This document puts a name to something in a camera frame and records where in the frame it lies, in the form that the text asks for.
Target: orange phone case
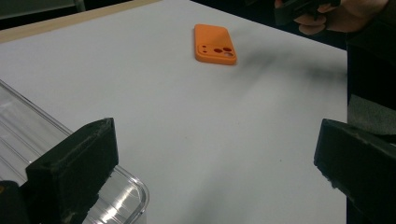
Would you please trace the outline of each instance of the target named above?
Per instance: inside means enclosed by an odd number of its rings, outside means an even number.
[[[196,24],[194,27],[195,58],[203,63],[236,63],[236,52],[226,28]]]

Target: wooden edge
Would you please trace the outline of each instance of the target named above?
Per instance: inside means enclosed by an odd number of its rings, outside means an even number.
[[[126,3],[116,4],[110,7],[101,7],[94,10],[80,12],[77,14],[64,16],[52,20],[40,21],[32,24],[18,26],[0,31],[0,43],[24,38],[30,35],[38,35],[48,31],[60,29],[66,26],[89,21],[95,18],[121,12],[134,7],[142,7],[161,0],[134,0]]]

